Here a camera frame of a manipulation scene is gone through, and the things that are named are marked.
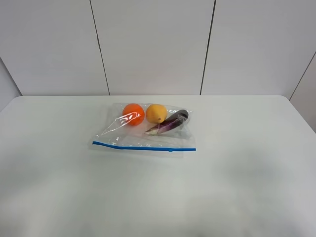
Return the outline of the orange fruit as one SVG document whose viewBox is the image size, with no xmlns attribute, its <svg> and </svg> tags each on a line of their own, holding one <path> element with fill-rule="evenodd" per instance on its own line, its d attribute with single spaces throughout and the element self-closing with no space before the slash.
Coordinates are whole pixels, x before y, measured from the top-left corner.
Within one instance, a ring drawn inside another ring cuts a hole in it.
<svg viewBox="0 0 316 237">
<path fill-rule="evenodd" d="M 127 104 L 122 111 L 122 115 L 130 126 L 140 125 L 145 118 L 144 109 L 136 103 Z"/>
</svg>

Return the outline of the purple eggplant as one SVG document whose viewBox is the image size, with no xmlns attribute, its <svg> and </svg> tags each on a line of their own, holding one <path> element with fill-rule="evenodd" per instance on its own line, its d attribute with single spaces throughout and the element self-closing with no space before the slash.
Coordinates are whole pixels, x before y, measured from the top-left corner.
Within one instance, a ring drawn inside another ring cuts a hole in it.
<svg viewBox="0 0 316 237">
<path fill-rule="evenodd" d="M 187 110 L 179 110 L 168 117 L 164 122 L 150 128 L 145 132 L 148 135 L 160 135 L 182 126 L 189 118 Z"/>
</svg>

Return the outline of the clear zip bag blue zipper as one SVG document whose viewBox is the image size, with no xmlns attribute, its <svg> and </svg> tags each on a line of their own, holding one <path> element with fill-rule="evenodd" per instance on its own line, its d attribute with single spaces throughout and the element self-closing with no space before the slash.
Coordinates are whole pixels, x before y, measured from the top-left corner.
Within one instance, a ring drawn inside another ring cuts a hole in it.
<svg viewBox="0 0 316 237">
<path fill-rule="evenodd" d="M 91 138 L 91 147 L 102 147 L 106 150 L 137 151 L 137 152 L 194 152 L 195 139 L 188 128 L 193 111 L 186 108 L 164 105 L 167 118 L 179 110 L 187 110 L 189 118 L 180 127 L 160 135 L 145 134 L 147 130 L 158 125 L 144 121 L 138 126 L 130 126 L 123 117 L 122 111 L 129 103 L 113 103 L 107 108 L 102 129 Z M 146 114 L 151 103 L 137 103 Z"/>
</svg>

